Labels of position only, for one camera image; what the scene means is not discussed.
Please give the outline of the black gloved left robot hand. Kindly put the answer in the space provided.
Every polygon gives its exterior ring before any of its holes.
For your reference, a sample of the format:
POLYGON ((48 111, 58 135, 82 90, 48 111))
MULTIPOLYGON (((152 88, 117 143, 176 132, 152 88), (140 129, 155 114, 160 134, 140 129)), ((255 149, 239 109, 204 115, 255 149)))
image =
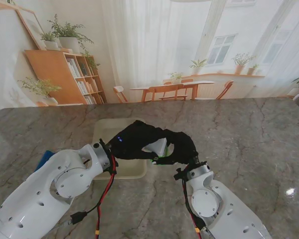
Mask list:
POLYGON ((137 120, 115 135, 108 147, 119 159, 155 159, 158 158, 155 152, 146 152, 143 148, 166 136, 166 130, 137 120))

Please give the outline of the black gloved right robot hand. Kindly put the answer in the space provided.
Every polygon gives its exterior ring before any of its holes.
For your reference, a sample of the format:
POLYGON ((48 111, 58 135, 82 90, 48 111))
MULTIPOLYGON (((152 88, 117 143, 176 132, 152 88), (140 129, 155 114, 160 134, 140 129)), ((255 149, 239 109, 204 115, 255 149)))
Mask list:
POLYGON ((174 149, 171 155, 155 159, 153 162, 156 165, 189 164, 190 160, 198 156, 193 140, 182 131, 164 129, 160 138, 166 138, 167 144, 173 144, 174 149))

